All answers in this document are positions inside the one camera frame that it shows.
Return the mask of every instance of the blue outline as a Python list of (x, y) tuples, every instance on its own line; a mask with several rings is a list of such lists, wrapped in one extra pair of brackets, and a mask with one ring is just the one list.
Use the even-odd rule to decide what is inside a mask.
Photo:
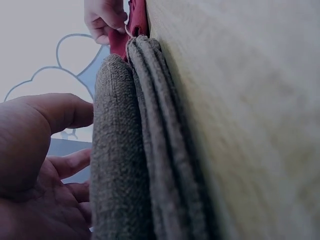
[[(38, 69), (38, 70), (32, 75), (32, 77), (31, 77), (30, 80), (20, 82), (19, 84), (13, 86), (13, 87), (8, 91), (8, 93), (5, 95), (4, 102), (7, 101), (9, 95), (11, 94), (11, 92), (12, 92), (14, 89), (16, 89), (17, 87), (19, 87), (19, 86), (21, 86), (21, 85), (23, 85), (23, 84), (32, 82), (32, 81), (34, 80), (35, 76), (36, 76), (39, 72), (41, 72), (41, 71), (43, 71), (43, 70), (46, 70), (46, 69), (59, 69), (59, 70), (62, 70), (62, 71), (64, 71), (64, 72), (70, 74), (70, 75), (73, 76), (78, 82), (80, 82), (80, 84), (82, 84), (82, 85), (86, 88), (86, 90), (89, 92), (91, 98), (94, 99), (94, 96), (93, 96), (92, 92), (90, 91), (89, 87), (88, 87), (86, 84), (84, 84), (84, 83), (79, 79), (79, 76), (81, 76), (83, 73), (85, 73), (85, 72), (92, 66), (92, 64), (97, 60), (97, 58), (98, 58), (98, 56), (100, 55), (100, 53), (101, 53), (101, 51), (102, 51), (102, 49), (103, 49), (104, 46), (101, 46), (101, 47), (100, 47), (100, 49), (98, 50), (97, 54), (95, 55), (95, 57), (93, 58), (93, 60), (88, 64), (88, 66), (86, 66), (85, 69), (82, 70), (78, 75), (75, 75), (75, 74), (73, 74), (71, 71), (63, 68), (63, 67), (61, 66), (61, 63), (60, 63), (60, 60), (59, 60), (59, 47), (60, 47), (61, 43), (62, 43), (65, 39), (70, 38), (70, 37), (85, 37), (85, 38), (90, 38), (90, 39), (92, 39), (92, 37), (91, 37), (90, 35), (88, 35), (88, 34), (83, 34), (83, 33), (71, 33), (71, 34), (68, 34), (68, 35), (64, 36), (63, 38), (61, 38), (61, 39), (59, 40), (59, 42), (57, 43), (57, 46), (56, 46), (56, 48), (55, 48), (55, 57), (56, 57), (56, 61), (57, 61), (57, 65), (58, 65), (58, 66), (44, 66), (44, 67), (41, 67), (40, 69)], [(65, 138), (64, 138), (64, 135), (66, 135), (66, 138), (67, 138), (67, 139), (68, 139), (68, 136), (74, 136), (76, 139), (78, 139), (78, 137), (77, 137), (77, 135), (76, 135), (76, 129), (73, 129), (73, 130), (72, 130), (72, 133), (66, 133), (65, 131), (62, 131), (60, 134), (61, 134), (61, 137), (62, 137), (63, 139), (65, 139)]]
[[(55, 58), (56, 58), (56, 62), (58, 63), (58, 66), (60, 68), (62, 68), (61, 66), (61, 63), (60, 63), (60, 60), (59, 60), (59, 47), (61, 45), (61, 43), (67, 39), (67, 38), (70, 38), (70, 37), (85, 37), (85, 38), (90, 38), (90, 39), (93, 39), (92, 36), (88, 35), (88, 34), (84, 34), (84, 33), (72, 33), (72, 34), (68, 34), (66, 36), (64, 36), (63, 38), (60, 39), (60, 41), (58, 42), (57, 46), (56, 46), (56, 49), (55, 49)], [(84, 70), (82, 70), (77, 76), (83, 74), (85, 71), (88, 70), (88, 68), (91, 67), (91, 65), (97, 60), (99, 54), (101, 53), (102, 51), (102, 48), (103, 46), (100, 47), (100, 49), (98, 50), (97, 54), (95, 55), (95, 57), (93, 58), (93, 60), (89, 63), (88, 66), (86, 66), (86, 68)]]

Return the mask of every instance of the folded towel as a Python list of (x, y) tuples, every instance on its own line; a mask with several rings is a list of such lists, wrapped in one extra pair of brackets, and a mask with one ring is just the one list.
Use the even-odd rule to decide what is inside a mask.
[(90, 163), (94, 240), (154, 238), (141, 132), (132, 71), (111, 55), (95, 84)]
[(97, 75), (93, 239), (219, 239), (160, 45), (139, 36), (129, 40), (126, 52), (132, 68), (111, 55)]

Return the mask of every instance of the gray knit fabric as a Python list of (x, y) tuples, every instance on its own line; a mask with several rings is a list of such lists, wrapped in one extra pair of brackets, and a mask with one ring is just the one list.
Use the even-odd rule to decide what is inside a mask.
[(126, 50), (141, 113), (157, 239), (216, 239), (218, 228), (160, 44), (139, 36)]
[(219, 239), (182, 105), (155, 39), (127, 44), (97, 74), (93, 240)]
[(153, 239), (149, 176), (130, 67), (117, 55), (95, 84), (90, 202), (93, 240)]

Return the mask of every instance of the wood grain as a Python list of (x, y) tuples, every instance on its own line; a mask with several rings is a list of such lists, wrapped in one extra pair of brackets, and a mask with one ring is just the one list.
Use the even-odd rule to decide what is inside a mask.
[(147, 0), (225, 239), (320, 239), (320, 1)]

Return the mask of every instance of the cartoon cloud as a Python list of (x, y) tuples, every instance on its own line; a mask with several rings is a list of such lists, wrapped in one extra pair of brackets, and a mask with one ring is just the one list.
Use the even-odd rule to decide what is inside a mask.
[[(92, 93), (88, 86), (80, 80), (80, 76), (83, 76), (93, 65), (94, 69), (99, 68), (102, 58), (99, 57), (101, 50), (102, 47), (97, 45), (89, 35), (70, 34), (65, 36), (59, 41), (56, 48), (57, 66), (45, 66), (39, 69), (30, 80), (13, 87), (5, 97), (5, 101), (27, 95), (72, 93), (92, 103)], [(90, 75), (89, 82), (94, 85), (96, 73), (91, 74), (90, 72)], [(76, 130), (66, 129), (52, 137), (91, 142), (92, 126)]]

